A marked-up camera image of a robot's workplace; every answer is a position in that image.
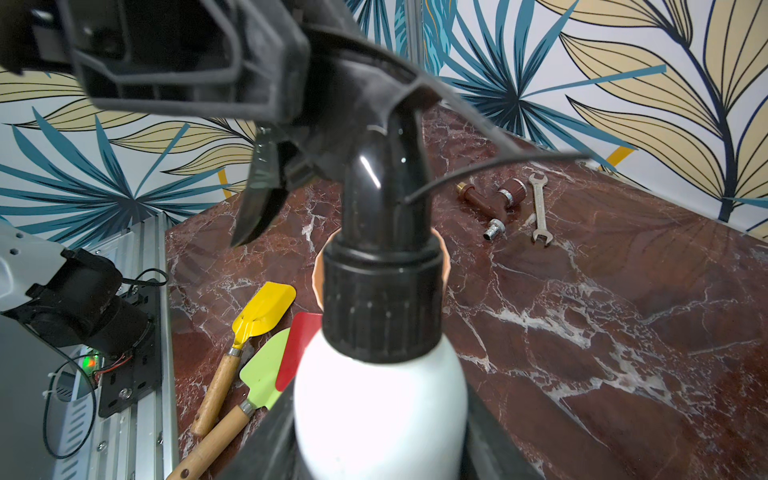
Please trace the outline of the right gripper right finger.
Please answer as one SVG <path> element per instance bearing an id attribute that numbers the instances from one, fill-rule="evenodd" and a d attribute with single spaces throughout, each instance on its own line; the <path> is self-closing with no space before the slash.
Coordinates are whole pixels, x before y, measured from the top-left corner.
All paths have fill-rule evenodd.
<path id="1" fill-rule="evenodd" d="M 473 480 L 542 479 L 476 391 L 468 387 L 468 413 L 462 447 L 461 478 Z"/>

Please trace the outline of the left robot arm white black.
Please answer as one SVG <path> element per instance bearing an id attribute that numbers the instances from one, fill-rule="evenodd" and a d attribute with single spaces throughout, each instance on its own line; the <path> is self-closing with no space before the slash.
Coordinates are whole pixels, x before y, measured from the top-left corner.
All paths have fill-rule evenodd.
<path id="1" fill-rule="evenodd" d="M 122 284 L 109 259 L 1 223 L 1 314 L 51 345 L 107 355 L 133 349 L 150 319 L 117 295 Z"/>

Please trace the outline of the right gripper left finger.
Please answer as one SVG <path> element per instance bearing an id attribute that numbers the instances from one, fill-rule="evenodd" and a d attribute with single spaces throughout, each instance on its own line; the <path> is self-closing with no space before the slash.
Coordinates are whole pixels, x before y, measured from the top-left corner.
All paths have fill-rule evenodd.
<path id="1" fill-rule="evenodd" d="M 5 1 L 1 64 L 67 73 L 98 107 L 285 123 L 310 47 L 280 1 Z"/>

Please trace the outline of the white spray bottle black nozzle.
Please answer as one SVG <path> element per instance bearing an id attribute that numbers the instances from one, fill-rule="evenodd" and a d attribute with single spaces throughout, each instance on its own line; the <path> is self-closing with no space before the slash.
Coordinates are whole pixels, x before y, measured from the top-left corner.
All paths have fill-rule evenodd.
<path id="1" fill-rule="evenodd" d="M 431 231 L 421 114 L 446 102 L 498 148 L 521 149 L 451 88 L 361 36 L 299 27 L 310 47 L 299 115 L 252 162 L 232 237 L 257 239 L 289 192 L 318 176 L 342 187 L 341 232 L 324 253 L 321 330 L 288 394 L 254 437 L 248 469 L 286 479 L 462 479 L 468 387 L 443 333 L 443 253 Z"/>

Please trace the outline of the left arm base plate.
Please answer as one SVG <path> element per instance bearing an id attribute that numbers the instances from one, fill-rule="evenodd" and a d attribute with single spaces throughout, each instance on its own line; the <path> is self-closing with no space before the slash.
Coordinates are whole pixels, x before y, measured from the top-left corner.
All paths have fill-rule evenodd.
<path id="1" fill-rule="evenodd" d="M 124 299 L 142 312 L 148 323 L 126 359 L 100 376 L 98 415 L 103 419 L 137 404 L 162 384 L 160 288 L 137 287 Z"/>

